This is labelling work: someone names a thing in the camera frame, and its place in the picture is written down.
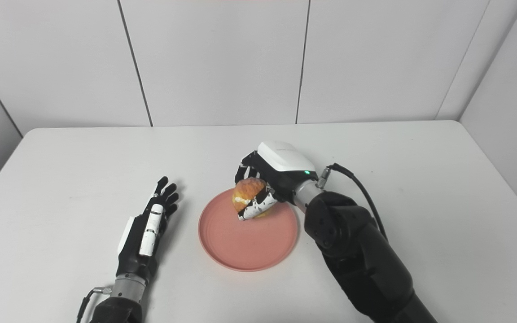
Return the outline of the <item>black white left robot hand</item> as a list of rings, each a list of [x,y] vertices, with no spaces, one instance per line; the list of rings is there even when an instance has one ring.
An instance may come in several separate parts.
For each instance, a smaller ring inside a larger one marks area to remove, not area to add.
[[[142,213],[131,218],[118,254],[116,276],[134,275],[147,283],[154,277],[160,240],[178,210],[177,190],[167,176],[160,178]]]

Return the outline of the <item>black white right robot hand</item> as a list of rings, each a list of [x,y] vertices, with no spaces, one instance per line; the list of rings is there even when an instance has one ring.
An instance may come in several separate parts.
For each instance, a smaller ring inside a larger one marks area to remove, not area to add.
[[[260,179],[265,188],[242,199],[245,206],[237,212],[241,221],[265,214],[277,202],[288,202],[305,213],[310,202],[323,192],[317,187],[319,177],[314,164],[293,145],[282,141],[262,142],[241,160],[235,183],[246,179]]]

